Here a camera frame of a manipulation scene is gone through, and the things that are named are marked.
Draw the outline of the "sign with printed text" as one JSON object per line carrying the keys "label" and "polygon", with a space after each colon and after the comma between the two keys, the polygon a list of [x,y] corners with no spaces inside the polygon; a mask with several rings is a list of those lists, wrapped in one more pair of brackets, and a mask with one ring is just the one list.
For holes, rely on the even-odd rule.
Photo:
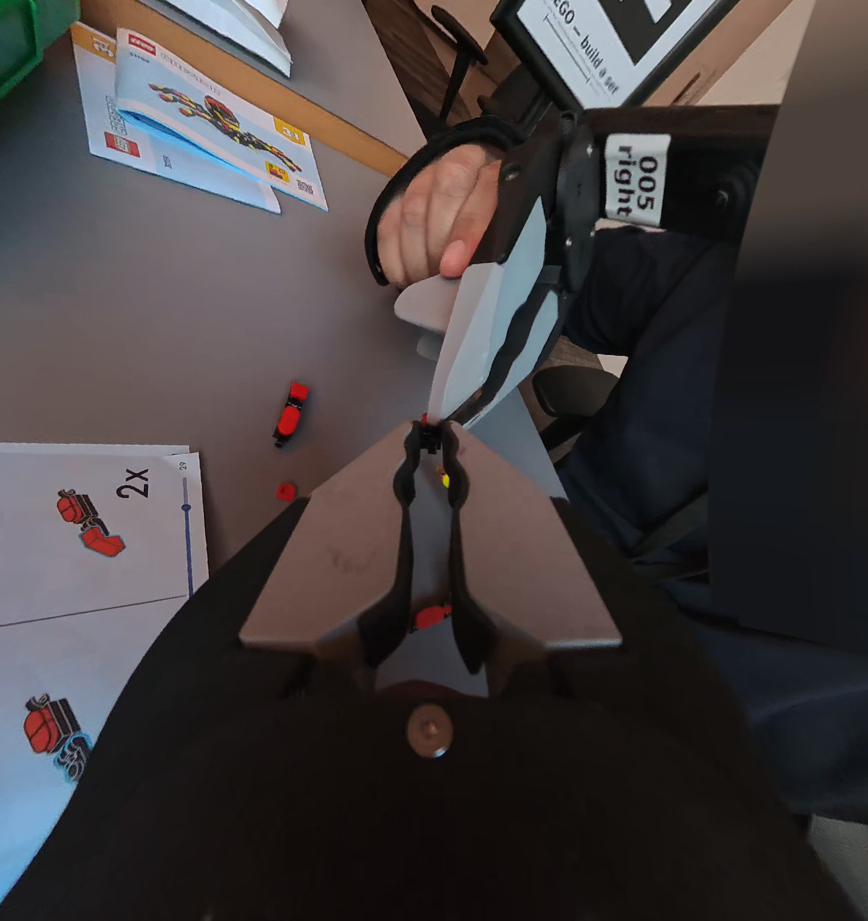
{"label": "sign with printed text", "polygon": [[739,1],[646,106],[778,105],[813,1]]}

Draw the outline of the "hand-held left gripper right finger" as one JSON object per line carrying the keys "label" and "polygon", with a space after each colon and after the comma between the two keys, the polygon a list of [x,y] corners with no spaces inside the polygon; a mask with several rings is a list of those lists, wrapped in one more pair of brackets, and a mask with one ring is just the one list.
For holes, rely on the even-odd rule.
{"label": "hand-held left gripper right finger", "polygon": [[620,649],[623,638],[554,499],[455,422],[442,425],[450,477],[452,630],[490,692],[520,666]]}

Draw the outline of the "red and black lego part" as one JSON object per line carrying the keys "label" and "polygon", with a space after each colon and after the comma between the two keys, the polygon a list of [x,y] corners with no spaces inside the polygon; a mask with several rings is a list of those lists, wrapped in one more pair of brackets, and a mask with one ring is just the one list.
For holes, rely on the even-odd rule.
{"label": "red and black lego part", "polygon": [[308,386],[296,380],[290,383],[286,401],[281,409],[272,435],[276,448],[281,449],[287,445],[297,432],[309,394],[310,388]]}

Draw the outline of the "green plastic bin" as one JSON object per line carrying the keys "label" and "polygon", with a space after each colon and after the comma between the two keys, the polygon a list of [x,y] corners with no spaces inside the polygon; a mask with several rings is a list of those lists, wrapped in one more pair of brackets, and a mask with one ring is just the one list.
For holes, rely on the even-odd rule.
{"label": "green plastic bin", "polygon": [[79,1],[0,1],[0,100],[81,15]]}

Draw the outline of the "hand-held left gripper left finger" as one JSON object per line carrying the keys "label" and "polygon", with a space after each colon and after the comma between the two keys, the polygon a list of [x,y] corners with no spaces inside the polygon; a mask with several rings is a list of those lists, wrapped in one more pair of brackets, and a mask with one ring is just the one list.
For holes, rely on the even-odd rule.
{"label": "hand-held left gripper left finger", "polygon": [[363,692],[408,631],[417,424],[404,422],[304,505],[241,632],[248,649],[312,656]]}

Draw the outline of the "person's right hand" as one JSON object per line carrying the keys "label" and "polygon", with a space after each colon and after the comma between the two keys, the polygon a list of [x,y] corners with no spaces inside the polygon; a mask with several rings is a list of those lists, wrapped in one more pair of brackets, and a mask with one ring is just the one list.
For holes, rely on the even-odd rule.
{"label": "person's right hand", "polygon": [[490,145],[455,147],[422,169],[375,229],[382,273],[399,290],[460,278],[497,207],[501,155]]}

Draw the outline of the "person's dark clothing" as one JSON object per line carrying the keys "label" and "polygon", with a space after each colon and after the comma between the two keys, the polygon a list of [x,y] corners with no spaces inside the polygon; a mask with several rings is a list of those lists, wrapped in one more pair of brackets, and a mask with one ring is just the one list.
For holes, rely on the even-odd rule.
{"label": "person's dark clothing", "polygon": [[560,463],[666,592],[793,811],[868,824],[868,268],[599,231],[565,334],[626,357]]}

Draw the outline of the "open lego instruction booklet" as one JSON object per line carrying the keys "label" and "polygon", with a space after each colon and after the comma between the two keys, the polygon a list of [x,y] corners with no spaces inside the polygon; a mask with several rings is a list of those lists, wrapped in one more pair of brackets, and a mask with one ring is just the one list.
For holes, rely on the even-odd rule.
{"label": "open lego instruction booklet", "polygon": [[197,453],[0,443],[0,902],[208,577]]}

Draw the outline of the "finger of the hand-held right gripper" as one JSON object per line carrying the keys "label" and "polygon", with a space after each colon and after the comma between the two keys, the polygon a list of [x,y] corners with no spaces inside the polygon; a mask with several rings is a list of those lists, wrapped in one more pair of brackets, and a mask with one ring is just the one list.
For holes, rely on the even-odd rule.
{"label": "finger of the hand-held right gripper", "polygon": [[457,409],[457,423],[471,425],[539,367],[551,351],[564,318],[553,287],[534,287],[510,318],[484,381]]}
{"label": "finger of the hand-held right gripper", "polygon": [[515,313],[543,270],[546,221],[537,198],[508,259],[474,263],[461,279],[428,401],[428,422],[460,420],[459,410],[491,373]]}

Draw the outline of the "white paper booklet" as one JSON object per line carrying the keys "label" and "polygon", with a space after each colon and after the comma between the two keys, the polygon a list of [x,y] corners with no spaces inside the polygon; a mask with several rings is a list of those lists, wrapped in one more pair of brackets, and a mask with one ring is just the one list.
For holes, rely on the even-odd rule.
{"label": "white paper booklet", "polygon": [[169,1],[168,4],[290,77],[290,52],[279,32],[289,5],[287,1]]}

